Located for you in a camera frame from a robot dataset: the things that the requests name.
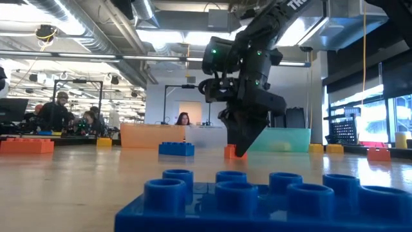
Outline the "yellow cup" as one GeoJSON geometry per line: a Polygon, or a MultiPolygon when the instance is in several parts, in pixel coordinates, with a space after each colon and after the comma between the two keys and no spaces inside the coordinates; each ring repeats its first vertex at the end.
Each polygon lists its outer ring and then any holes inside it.
{"type": "Polygon", "coordinates": [[[400,131],[395,133],[395,147],[396,149],[407,149],[407,140],[412,139],[410,131],[400,131]]]}

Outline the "long blue toy block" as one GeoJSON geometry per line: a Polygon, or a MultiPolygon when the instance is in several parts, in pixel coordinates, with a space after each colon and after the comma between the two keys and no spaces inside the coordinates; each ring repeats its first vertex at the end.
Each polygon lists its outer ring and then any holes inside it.
{"type": "Polygon", "coordinates": [[[412,232],[412,193],[341,174],[310,184],[274,172],[254,184],[240,171],[195,182],[167,169],[115,215],[114,232],[412,232]]]}
{"type": "Polygon", "coordinates": [[[163,142],[158,145],[158,153],[190,157],[194,155],[194,145],[188,142],[163,142]]]}

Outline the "black perforated basket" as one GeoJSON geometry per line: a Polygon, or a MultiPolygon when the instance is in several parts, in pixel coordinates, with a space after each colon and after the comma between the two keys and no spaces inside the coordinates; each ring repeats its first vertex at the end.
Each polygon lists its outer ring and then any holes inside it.
{"type": "Polygon", "coordinates": [[[332,119],[326,136],[328,144],[356,145],[358,143],[356,117],[332,119]]]}

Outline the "long ceiling light tube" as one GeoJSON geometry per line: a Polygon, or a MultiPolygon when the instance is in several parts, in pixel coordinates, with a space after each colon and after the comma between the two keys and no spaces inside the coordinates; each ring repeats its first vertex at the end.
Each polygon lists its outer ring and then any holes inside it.
{"type": "Polygon", "coordinates": [[[121,60],[131,61],[166,61],[201,63],[202,57],[173,57],[159,55],[123,55],[99,53],[65,53],[65,52],[38,52],[22,50],[0,50],[0,58],[8,59],[35,59],[40,60],[86,60],[87,62],[118,63],[121,60]]]}

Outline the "person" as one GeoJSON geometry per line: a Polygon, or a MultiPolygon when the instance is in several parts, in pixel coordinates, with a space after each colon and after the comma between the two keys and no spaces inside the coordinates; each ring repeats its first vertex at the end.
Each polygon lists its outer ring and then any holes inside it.
{"type": "Polygon", "coordinates": [[[33,112],[25,113],[23,117],[24,122],[30,122],[30,121],[35,120],[39,112],[41,111],[41,109],[42,109],[42,104],[38,104],[35,106],[35,109],[33,112]]]}
{"type": "Polygon", "coordinates": [[[81,118],[75,119],[74,131],[77,135],[99,137],[102,132],[102,125],[95,112],[86,111],[81,118]]]}
{"type": "Polygon", "coordinates": [[[179,126],[188,126],[190,125],[190,118],[189,114],[187,112],[181,112],[178,116],[178,120],[175,123],[176,125],[179,126]]]}
{"type": "Polygon", "coordinates": [[[65,107],[68,99],[66,92],[59,92],[55,102],[48,102],[41,108],[38,118],[42,130],[63,132],[66,129],[70,121],[65,107]]]}

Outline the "clear plastic bin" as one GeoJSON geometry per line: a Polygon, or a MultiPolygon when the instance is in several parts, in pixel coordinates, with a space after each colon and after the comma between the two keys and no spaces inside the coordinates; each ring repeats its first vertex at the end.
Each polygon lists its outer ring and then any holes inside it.
{"type": "Polygon", "coordinates": [[[185,140],[195,148],[224,148],[227,145],[227,131],[221,126],[186,126],[185,140]]]}

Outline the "orange translucent plastic bin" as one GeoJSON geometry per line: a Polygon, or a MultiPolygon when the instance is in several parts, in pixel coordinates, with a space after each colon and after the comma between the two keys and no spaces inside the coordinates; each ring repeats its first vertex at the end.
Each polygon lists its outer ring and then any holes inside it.
{"type": "Polygon", "coordinates": [[[182,142],[185,126],[123,123],[120,138],[123,148],[156,149],[162,142],[182,142]]]}

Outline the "green translucent plastic bin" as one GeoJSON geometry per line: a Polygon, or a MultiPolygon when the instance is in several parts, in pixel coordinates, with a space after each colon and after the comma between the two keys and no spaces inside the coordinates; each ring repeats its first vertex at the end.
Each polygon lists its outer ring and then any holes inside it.
{"type": "Polygon", "coordinates": [[[306,153],[310,145],[311,131],[304,128],[265,128],[248,151],[270,151],[275,142],[289,142],[292,153],[306,153]]]}

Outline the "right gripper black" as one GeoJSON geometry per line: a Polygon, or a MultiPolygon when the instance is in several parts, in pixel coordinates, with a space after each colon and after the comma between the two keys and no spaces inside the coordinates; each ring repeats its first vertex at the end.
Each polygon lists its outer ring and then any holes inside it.
{"type": "Polygon", "coordinates": [[[241,60],[237,90],[234,98],[227,103],[228,111],[218,114],[219,120],[227,129],[227,144],[234,146],[234,155],[242,157],[261,132],[267,127],[266,114],[276,117],[284,115],[286,101],[282,96],[269,92],[268,75],[272,66],[277,66],[283,54],[277,50],[249,48],[241,60]],[[243,115],[257,115],[245,119],[238,130],[234,112],[243,115]]]}

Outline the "small orange toy block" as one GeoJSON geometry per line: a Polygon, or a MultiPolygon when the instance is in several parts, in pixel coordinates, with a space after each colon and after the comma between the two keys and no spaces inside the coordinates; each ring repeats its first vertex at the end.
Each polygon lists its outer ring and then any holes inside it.
{"type": "Polygon", "coordinates": [[[224,158],[225,159],[232,159],[232,160],[247,160],[247,153],[244,153],[242,157],[237,157],[235,154],[236,145],[228,144],[225,146],[224,149],[224,158]]]}
{"type": "Polygon", "coordinates": [[[367,159],[371,161],[383,161],[390,162],[391,154],[390,150],[387,148],[368,148],[367,150],[367,159]]]}

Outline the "black monitor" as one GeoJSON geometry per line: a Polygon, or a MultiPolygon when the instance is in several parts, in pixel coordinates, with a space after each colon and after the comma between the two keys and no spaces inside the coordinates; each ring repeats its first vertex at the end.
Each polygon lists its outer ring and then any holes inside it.
{"type": "Polygon", "coordinates": [[[0,122],[21,122],[28,105],[28,99],[0,99],[0,122]]]}

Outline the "long orange toy block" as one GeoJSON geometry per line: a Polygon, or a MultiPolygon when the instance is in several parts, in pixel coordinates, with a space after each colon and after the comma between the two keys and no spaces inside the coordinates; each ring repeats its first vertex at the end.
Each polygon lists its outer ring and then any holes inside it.
{"type": "Polygon", "coordinates": [[[0,143],[0,153],[52,153],[54,141],[50,139],[7,138],[0,143]]]}

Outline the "black cabinet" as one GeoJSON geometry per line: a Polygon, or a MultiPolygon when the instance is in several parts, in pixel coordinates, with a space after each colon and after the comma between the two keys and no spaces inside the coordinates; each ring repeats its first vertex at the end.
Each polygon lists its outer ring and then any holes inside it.
{"type": "Polygon", "coordinates": [[[306,128],[304,108],[287,108],[281,116],[270,116],[271,128],[306,128]]]}

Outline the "black workstation frame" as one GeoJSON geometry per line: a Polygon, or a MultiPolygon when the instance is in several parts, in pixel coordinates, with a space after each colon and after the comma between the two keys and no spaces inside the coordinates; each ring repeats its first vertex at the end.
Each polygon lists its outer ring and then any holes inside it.
{"type": "Polygon", "coordinates": [[[71,79],[71,80],[56,79],[56,80],[54,80],[54,85],[53,85],[53,96],[51,98],[53,106],[52,106],[51,113],[50,113],[50,123],[48,125],[48,128],[51,128],[52,125],[53,125],[55,100],[56,100],[57,91],[58,91],[57,85],[58,85],[59,82],[63,82],[63,86],[68,82],[72,82],[72,83],[75,83],[75,84],[87,84],[87,83],[98,83],[98,84],[100,84],[100,88],[97,89],[98,92],[99,92],[98,115],[100,115],[100,109],[101,109],[101,106],[102,106],[102,94],[103,94],[103,91],[102,91],[103,90],[103,82],[102,81],[90,81],[90,80],[87,80],[87,79],[71,79]]]}
{"type": "MultiPolygon", "coordinates": [[[[183,85],[170,85],[170,84],[166,84],[164,86],[164,106],[163,106],[163,119],[160,122],[160,124],[167,124],[167,122],[165,121],[165,111],[166,111],[166,105],[167,105],[167,89],[168,88],[182,88],[182,89],[197,89],[198,86],[194,85],[194,84],[183,84],[183,85]]],[[[206,122],[202,123],[203,126],[211,126],[212,122],[211,122],[211,104],[209,104],[209,114],[208,114],[208,119],[206,122]]]]}

